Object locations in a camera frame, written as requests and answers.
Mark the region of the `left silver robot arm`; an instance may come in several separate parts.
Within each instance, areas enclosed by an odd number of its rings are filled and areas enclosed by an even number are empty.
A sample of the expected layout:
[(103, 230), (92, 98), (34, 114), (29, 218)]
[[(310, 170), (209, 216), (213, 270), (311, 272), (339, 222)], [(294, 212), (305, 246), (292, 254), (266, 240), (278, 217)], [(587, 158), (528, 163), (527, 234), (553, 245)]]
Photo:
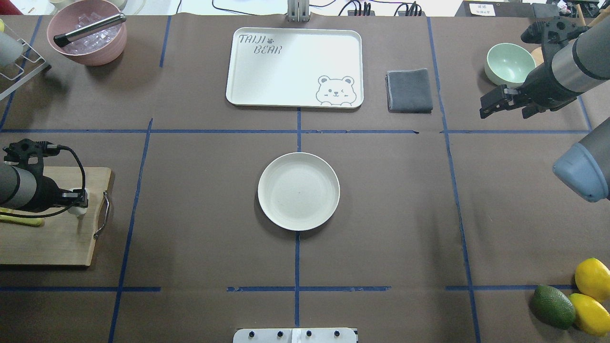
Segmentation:
[(30, 213), (42, 213), (51, 208), (85, 211), (89, 208), (89, 194), (82, 188), (61, 189), (50, 177), (2, 163), (0, 204), (2, 208)]

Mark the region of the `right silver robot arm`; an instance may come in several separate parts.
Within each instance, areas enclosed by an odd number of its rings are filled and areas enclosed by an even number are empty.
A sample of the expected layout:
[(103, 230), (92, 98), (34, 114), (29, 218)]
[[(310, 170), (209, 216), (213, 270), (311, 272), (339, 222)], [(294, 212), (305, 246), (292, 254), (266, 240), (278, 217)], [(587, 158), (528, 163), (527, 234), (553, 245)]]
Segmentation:
[[(515, 88), (506, 84), (481, 97), (480, 117), (521, 109), (528, 119), (557, 111), (610, 78), (610, 22), (599, 15), (588, 26), (562, 17), (536, 21), (521, 41), (541, 45), (543, 62)], [(597, 202), (609, 197), (609, 121), (573, 144), (553, 164), (553, 173), (581, 198)]]

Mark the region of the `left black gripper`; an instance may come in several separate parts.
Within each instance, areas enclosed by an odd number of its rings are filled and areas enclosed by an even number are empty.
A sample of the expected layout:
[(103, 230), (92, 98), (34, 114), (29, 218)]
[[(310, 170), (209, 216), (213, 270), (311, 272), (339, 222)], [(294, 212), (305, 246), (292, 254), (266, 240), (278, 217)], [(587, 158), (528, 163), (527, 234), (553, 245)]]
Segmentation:
[(87, 198), (63, 198), (63, 197), (88, 197), (87, 189), (72, 188), (61, 190), (57, 183), (49, 177), (40, 176), (34, 178), (36, 189), (29, 202), (29, 212), (43, 212), (50, 208), (87, 208)]

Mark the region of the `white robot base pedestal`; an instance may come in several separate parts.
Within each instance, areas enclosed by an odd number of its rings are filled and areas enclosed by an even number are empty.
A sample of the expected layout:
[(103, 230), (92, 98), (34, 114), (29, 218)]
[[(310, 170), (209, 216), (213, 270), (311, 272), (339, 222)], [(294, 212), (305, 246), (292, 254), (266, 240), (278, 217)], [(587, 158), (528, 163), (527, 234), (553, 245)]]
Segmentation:
[(326, 328), (245, 328), (233, 336), (233, 343), (357, 343), (357, 329)]

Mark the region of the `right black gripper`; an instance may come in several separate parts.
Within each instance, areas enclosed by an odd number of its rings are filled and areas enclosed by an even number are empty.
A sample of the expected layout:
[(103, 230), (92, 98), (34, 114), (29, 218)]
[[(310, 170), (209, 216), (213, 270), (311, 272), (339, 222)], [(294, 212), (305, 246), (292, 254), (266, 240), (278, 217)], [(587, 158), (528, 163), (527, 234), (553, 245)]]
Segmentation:
[(520, 105), (524, 119), (547, 110), (557, 111), (573, 102), (580, 92), (570, 91), (555, 78), (549, 67), (536, 67), (525, 82), (513, 89), (505, 84), (497, 85), (492, 91), (481, 96), (481, 119), (486, 119), (498, 111), (510, 111)]

